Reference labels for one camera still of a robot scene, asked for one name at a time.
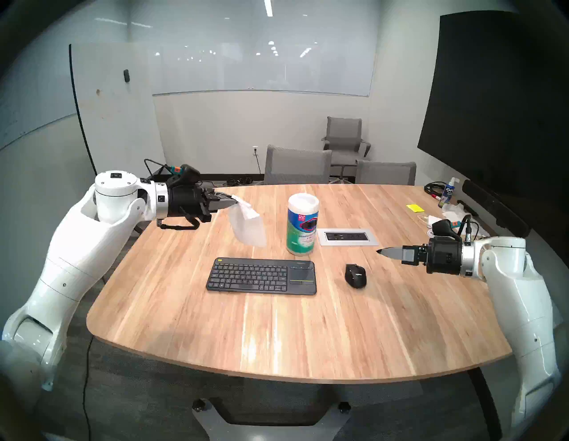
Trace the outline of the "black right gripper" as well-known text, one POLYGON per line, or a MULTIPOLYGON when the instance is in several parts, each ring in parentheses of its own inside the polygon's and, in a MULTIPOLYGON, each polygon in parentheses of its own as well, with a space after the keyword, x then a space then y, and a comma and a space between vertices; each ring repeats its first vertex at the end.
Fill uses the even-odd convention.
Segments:
POLYGON ((426 264, 428 274, 441 273, 459 275, 463 246, 462 242, 452 237, 435 236, 429 244, 403 245, 402 248, 383 248, 376 251, 402 264, 418 266, 426 264))

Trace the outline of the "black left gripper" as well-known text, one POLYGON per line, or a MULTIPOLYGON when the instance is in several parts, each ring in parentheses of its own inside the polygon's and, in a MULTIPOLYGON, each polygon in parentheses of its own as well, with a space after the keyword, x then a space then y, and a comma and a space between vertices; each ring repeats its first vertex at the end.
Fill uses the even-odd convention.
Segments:
POLYGON ((168 187, 167 217, 184 217, 190 223, 208 223, 211 213, 227 209, 238 201, 216 189, 202 189, 196 185, 168 187))

